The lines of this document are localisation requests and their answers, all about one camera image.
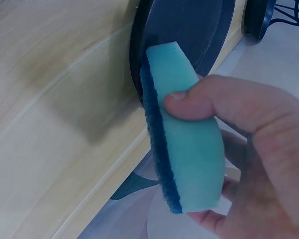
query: blue scouring pad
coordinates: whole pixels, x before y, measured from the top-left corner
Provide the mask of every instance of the blue scouring pad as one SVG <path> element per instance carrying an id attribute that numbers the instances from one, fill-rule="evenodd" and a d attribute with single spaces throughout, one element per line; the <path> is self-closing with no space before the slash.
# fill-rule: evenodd
<path id="1" fill-rule="evenodd" d="M 176 42 L 147 49 L 140 69 L 156 171 L 173 213 L 208 210 L 217 206 L 224 180 L 224 149 L 214 118 L 183 121 L 170 116 L 164 98 L 199 81 Z"/>

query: black plastic part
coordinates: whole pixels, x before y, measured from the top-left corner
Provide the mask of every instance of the black plastic part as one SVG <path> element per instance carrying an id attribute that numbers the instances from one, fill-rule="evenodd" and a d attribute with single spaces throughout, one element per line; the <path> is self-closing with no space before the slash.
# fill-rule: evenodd
<path id="1" fill-rule="evenodd" d="M 260 42 L 273 16 L 277 0 L 248 0 L 245 9 L 244 27 L 247 33 Z"/>
<path id="2" fill-rule="evenodd" d="M 130 39 L 129 62 L 142 103 L 139 70 L 145 50 L 176 41 L 196 72 L 209 73 L 226 39 L 235 0 L 141 0 Z"/>

